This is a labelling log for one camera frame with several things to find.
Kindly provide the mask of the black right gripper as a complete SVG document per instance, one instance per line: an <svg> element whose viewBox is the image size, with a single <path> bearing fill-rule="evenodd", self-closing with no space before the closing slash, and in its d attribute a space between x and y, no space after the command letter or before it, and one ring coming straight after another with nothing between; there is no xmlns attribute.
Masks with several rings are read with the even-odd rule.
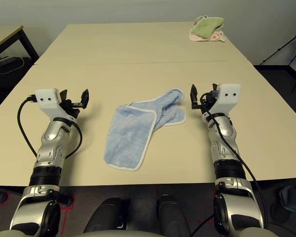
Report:
<svg viewBox="0 0 296 237"><path fill-rule="evenodd" d="M218 85L214 83L213 84L214 93L218 92L217 88L218 88ZM211 92L204 93L200 98L200 104L199 104L197 101L197 89L195 85L192 84L191 90L190 90L190 99L191 99L192 109L200 109L202 114L209 111L216 102L216 98L213 92L211 91Z"/></svg>

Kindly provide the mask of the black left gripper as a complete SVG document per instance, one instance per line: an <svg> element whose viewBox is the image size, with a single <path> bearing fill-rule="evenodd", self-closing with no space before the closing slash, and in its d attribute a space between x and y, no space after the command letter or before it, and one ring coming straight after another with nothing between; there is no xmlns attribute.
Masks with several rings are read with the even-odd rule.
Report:
<svg viewBox="0 0 296 237"><path fill-rule="evenodd" d="M89 91L85 89L81 95L81 102L80 103L73 103L70 99L67 98L67 90L63 90L60 92L60 98L62 102L60 103L60 107L68 114L69 116L77 119L80 108L86 109L88 102L89 102Z"/></svg>

